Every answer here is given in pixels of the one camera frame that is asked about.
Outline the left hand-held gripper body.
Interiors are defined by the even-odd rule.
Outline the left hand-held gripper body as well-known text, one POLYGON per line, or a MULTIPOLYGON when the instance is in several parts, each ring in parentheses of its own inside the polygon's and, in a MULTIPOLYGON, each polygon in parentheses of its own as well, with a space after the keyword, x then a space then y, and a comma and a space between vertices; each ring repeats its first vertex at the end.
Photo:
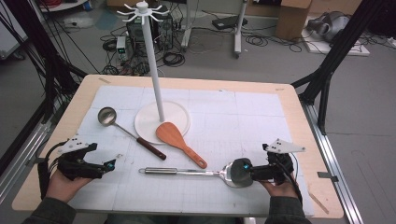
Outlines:
POLYGON ((81 150, 88 145, 89 143, 75 135, 58 150, 60 156, 57 158, 57 168, 68 179, 74 180, 76 177, 101 178, 98 170, 101 165, 88 163, 84 160, 87 153, 83 153, 81 150))

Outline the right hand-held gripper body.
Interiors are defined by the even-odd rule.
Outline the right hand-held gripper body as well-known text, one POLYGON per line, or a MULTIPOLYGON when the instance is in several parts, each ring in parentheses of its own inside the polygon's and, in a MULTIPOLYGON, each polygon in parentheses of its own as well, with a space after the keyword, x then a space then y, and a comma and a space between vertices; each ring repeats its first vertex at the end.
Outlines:
POLYGON ((276 139, 270 145, 263 144, 262 147, 267 153, 268 163, 250 168, 250 177, 255 181, 273 179, 277 183, 284 182, 294 171, 291 157, 295 153, 305 152, 305 147, 281 139, 276 139))

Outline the steel ladle with wooden handle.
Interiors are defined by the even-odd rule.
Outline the steel ladle with wooden handle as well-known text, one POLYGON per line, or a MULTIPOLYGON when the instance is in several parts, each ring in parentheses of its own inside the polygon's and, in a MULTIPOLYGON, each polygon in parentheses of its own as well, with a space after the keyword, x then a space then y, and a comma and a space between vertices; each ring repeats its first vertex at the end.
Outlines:
POLYGON ((146 148, 148 151, 150 151, 152 154, 154 154, 156 157, 160 158, 162 161, 166 159, 166 155, 163 154, 159 149, 154 147, 151 143, 149 143, 147 140, 143 139, 140 136, 137 136, 125 128, 121 127, 117 123, 117 112, 114 108, 112 107, 103 107, 97 115, 98 121, 105 127, 108 126, 115 126, 125 132, 126 134, 132 136, 136 140, 138 144, 140 144, 142 147, 146 148))

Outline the stainless steel spatula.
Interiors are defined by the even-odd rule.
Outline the stainless steel spatula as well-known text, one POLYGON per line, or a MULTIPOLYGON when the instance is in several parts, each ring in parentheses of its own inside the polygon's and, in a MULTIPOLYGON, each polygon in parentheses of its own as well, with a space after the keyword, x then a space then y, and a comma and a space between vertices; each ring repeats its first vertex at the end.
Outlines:
POLYGON ((145 175, 200 175, 200 176, 215 176, 220 178, 227 186, 231 188, 238 188, 233 183, 233 162, 227 163, 219 171, 209 170, 192 170, 192 169, 177 169, 177 168, 156 168, 147 167, 138 170, 140 174, 145 175))

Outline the wooden rice spatula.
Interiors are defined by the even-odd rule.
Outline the wooden rice spatula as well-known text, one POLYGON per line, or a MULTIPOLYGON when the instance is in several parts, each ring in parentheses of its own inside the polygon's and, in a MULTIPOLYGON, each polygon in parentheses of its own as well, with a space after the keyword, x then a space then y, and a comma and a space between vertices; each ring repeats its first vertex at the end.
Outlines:
POLYGON ((156 129, 156 136, 166 144, 182 150, 200 168, 207 167, 207 162, 185 143, 181 132, 172 122, 162 123, 156 129))

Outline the white utensil rack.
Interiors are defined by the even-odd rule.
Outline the white utensil rack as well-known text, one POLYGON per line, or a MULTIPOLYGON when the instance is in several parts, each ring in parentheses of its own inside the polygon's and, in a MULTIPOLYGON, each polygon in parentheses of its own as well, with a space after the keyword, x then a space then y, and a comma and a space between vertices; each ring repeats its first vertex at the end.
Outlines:
POLYGON ((166 12, 160 12, 162 7, 150 8, 145 0, 136 3, 134 7, 124 4, 129 12, 121 12, 124 16, 132 15, 131 19, 125 22, 133 21, 139 18, 143 31, 146 53, 148 55, 149 72, 154 89, 155 102, 143 106, 136 114, 134 127, 138 135, 145 138, 152 144, 163 144, 163 141, 157 137, 156 131, 162 127, 165 122, 175 124, 182 134, 185 134, 191 126, 191 117, 187 109, 176 102, 164 101, 162 98, 160 80, 158 77, 158 67, 155 59, 154 45, 152 40, 150 21, 158 21, 154 14, 165 15, 166 12))

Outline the person's right hand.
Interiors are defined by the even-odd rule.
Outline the person's right hand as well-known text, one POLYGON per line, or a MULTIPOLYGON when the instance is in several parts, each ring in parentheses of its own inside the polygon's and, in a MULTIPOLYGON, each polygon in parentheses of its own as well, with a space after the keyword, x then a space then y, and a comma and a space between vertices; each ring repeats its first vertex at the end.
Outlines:
POLYGON ((261 181, 261 184, 272 197, 291 197, 298 198, 294 186, 290 182, 284 182, 280 185, 270 183, 269 181, 261 181))

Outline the white grid mat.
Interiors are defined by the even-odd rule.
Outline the white grid mat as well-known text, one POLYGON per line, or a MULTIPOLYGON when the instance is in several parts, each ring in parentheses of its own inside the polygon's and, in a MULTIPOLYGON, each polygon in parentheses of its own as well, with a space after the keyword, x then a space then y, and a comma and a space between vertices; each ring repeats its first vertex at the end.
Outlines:
MULTIPOLYGON (((218 171, 227 163, 248 158, 253 165, 267 162, 263 144, 289 141, 290 130, 280 100, 271 93, 164 89, 165 101, 183 105, 191 116, 187 144, 218 171)), ((181 150, 161 145, 162 161, 115 126, 97 118, 103 107, 117 112, 117 123, 129 132, 145 105, 155 102, 151 88, 103 86, 95 94, 78 135, 98 148, 86 155, 92 163, 116 159, 115 170, 92 181, 72 200, 78 210, 96 212, 221 215, 264 217, 270 196, 259 183, 242 189, 226 186, 214 176, 145 175, 146 167, 193 169, 195 163, 181 150)))

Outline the small white power supply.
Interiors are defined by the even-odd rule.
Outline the small white power supply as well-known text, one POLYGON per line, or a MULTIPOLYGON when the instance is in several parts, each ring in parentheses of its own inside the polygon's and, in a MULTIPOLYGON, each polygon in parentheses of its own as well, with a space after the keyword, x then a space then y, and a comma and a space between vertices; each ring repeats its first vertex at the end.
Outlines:
POLYGON ((126 48, 126 37, 125 36, 118 36, 117 37, 117 46, 116 50, 118 56, 121 61, 125 62, 128 60, 127 48, 126 48))

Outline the white cabinet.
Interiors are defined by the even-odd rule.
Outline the white cabinet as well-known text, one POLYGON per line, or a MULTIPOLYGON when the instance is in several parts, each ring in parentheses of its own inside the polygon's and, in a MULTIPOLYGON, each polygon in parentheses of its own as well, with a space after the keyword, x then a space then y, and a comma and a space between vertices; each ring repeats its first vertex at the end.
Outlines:
POLYGON ((20 43, 11 32, 18 34, 22 40, 27 39, 26 33, 22 30, 7 5, 3 0, 0 0, 0 60, 8 58, 20 46, 20 43))

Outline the black computer tower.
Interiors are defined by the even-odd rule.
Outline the black computer tower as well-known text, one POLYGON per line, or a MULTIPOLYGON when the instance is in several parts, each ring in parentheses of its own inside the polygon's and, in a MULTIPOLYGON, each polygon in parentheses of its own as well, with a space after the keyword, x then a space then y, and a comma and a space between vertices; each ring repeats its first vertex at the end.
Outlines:
MULTIPOLYGON (((153 43, 159 49, 171 49, 173 47, 173 18, 171 15, 155 15, 159 21, 151 20, 151 36, 153 43)), ((129 37, 135 43, 144 43, 144 34, 141 19, 136 18, 126 23, 129 37)))

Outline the white round table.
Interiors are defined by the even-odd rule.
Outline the white round table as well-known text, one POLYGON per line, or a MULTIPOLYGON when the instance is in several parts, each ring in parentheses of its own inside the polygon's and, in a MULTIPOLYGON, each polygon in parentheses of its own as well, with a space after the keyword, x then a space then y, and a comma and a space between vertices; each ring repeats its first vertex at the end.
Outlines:
POLYGON ((39 4, 39 9, 42 12, 55 12, 55 11, 62 11, 67 10, 74 7, 82 7, 85 2, 88 0, 76 0, 75 2, 67 2, 66 0, 59 0, 59 4, 55 4, 53 6, 49 6, 47 4, 39 4))

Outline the cardboard box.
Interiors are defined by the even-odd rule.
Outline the cardboard box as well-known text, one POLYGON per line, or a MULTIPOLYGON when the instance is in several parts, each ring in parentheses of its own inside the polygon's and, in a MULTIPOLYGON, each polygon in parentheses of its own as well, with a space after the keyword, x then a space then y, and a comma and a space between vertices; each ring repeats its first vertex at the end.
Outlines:
POLYGON ((294 41, 301 36, 312 0, 281 0, 276 37, 294 41))

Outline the flat black case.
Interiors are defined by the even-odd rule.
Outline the flat black case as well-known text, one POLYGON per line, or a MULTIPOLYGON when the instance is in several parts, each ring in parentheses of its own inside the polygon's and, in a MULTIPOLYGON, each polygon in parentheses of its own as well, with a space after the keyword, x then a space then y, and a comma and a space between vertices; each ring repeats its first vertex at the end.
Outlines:
POLYGON ((238 16, 231 16, 222 19, 216 19, 212 21, 212 25, 218 30, 237 28, 239 24, 238 16))

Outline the grey bag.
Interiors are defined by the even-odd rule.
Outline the grey bag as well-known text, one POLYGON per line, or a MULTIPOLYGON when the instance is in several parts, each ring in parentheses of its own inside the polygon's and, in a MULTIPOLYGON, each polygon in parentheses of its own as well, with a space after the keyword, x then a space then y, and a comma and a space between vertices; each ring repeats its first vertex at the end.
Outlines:
POLYGON ((324 12, 321 16, 309 20, 307 31, 313 31, 327 42, 333 42, 349 22, 349 17, 340 11, 324 12))

